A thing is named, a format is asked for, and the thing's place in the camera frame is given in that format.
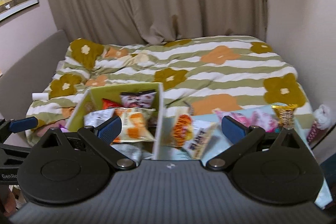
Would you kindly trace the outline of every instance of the storage box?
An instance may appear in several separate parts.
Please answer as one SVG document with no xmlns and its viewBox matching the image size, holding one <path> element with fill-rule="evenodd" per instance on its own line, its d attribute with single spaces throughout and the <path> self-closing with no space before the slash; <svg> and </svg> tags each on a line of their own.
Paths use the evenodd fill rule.
<svg viewBox="0 0 336 224">
<path fill-rule="evenodd" d="M 84 126 L 83 117 L 94 110 L 102 109 L 102 99 L 109 99 L 121 103 L 121 92 L 140 92 L 146 90 L 156 90 L 156 95 L 152 104 L 155 108 L 154 115 L 157 115 L 157 128 L 153 134 L 155 142 L 142 142 L 144 149 L 154 154 L 154 159 L 158 158 L 162 122 L 164 117 L 163 85 L 162 83 L 134 83 L 93 87 L 86 90 L 83 99 L 77 104 L 66 127 L 71 132 L 76 132 Z"/>
</svg>

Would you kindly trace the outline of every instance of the silver bolt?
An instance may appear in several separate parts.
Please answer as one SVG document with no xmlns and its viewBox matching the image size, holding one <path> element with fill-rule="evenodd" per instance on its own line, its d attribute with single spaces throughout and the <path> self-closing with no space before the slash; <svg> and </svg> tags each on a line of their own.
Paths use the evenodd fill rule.
<svg viewBox="0 0 336 224">
<path fill-rule="evenodd" d="M 131 167 L 133 165 L 133 160 L 130 159 L 120 159 L 117 161 L 117 165 L 120 167 Z"/>
<path fill-rule="evenodd" d="M 212 167 L 223 167 L 225 165 L 225 161 L 222 159 L 212 159 L 209 161 L 209 164 Z"/>
</svg>

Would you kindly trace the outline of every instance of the gray ribbed panel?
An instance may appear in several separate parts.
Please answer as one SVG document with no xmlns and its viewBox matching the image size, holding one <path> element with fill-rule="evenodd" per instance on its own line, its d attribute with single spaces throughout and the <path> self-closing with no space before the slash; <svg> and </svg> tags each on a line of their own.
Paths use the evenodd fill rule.
<svg viewBox="0 0 336 224">
<path fill-rule="evenodd" d="M 174 163 L 175 168 L 167 165 Z M 224 173 L 199 161 L 150 161 L 118 172 L 98 196 L 65 208 L 28 203 L 14 224 L 325 224 L 330 218 L 313 203 L 281 208 L 239 193 Z"/>
</svg>

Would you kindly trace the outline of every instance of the bed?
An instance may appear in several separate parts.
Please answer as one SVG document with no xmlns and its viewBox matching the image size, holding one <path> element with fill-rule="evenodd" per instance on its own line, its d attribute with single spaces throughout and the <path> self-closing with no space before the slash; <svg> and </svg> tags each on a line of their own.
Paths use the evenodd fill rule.
<svg viewBox="0 0 336 224">
<path fill-rule="evenodd" d="M 27 79 L 25 88 L 22 79 Z M 65 33 L 59 31 L 3 76 L 0 91 L 6 96 L 0 112 L 6 118 L 35 116 L 41 128 L 68 119 L 88 87 L 162 82 L 166 117 L 173 117 L 180 107 L 191 107 L 194 115 L 206 115 L 214 109 L 235 111 L 276 102 L 298 104 L 295 118 L 307 134 L 313 121 L 312 109 L 296 80 L 295 68 L 254 37 L 201 37 L 162 46 L 122 47 L 86 39 L 69 44 Z M 49 93 L 49 100 L 31 103 L 33 92 Z M 26 132 L 29 144 L 39 140 L 37 131 Z M 324 196 L 330 200 L 326 185 Z"/>
</svg>

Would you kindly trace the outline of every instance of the wall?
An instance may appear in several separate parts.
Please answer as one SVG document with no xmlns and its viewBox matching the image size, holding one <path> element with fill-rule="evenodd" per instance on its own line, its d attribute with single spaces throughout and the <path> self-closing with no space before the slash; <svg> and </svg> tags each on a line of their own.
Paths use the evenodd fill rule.
<svg viewBox="0 0 336 224">
<path fill-rule="evenodd" d="M 0 70 L 6 72 L 38 43 L 56 32 L 48 0 L 0 23 Z"/>
<path fill-rule="evenodd" d="M 313 108 L 324 103 L 335 119 L 336 0 L 268 0 L 268 8 L 267 42 L 296 67 Z M 320 146 L 319 161 L 336 152 L 336 145 Z"/>
</svg>

